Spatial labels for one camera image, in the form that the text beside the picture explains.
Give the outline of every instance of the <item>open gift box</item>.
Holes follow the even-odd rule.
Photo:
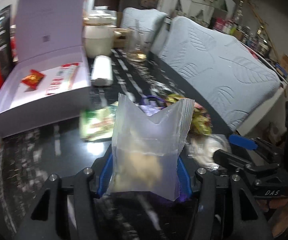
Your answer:
[[[19,0],[16,42],[19,63],[0,90],[2,138],[76,117],[89,106],[90,78],[82,46],[84,0]],[[70,90],[47,95],[63,64],[79,62]],[[36,90],[21,83],[34,69],[45,74]]]

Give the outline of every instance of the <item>transparent plastic wrapper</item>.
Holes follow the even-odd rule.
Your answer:
[[[151,191],[179,197],[177,159],[190,128],[194,100],[182,99],[147,116],[119,94],[112,137],[113,174],[107,193]]]
[[[222,134],[190,137],[189,156],[206,169],[217,170],[219,168],[219,165],[213,160],[213,155],[220,149],[231,153],[230,144]]]

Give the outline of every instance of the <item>white box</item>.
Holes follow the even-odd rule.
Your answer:
[[[19,63],[0,90],[2,138],[79,115],[90,103],[90,77],[82,46],[84,0],[19,0],[16,45]],[[80,62],[71,90],[46,95],[63,64]],[[46,76],[37,90],[21,83],[30,70]]]

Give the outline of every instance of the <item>box lid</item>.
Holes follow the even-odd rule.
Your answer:
[[[84,0],[19,0],[16,50],[19,62],[82,45]]]

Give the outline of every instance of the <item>snack inside bag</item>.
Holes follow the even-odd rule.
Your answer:
[[[113,174],[107,193],[151,191],[179,197],[177,159],[185,145],[194,100],[184,98],[147,116],[119,94],[112,137]]]

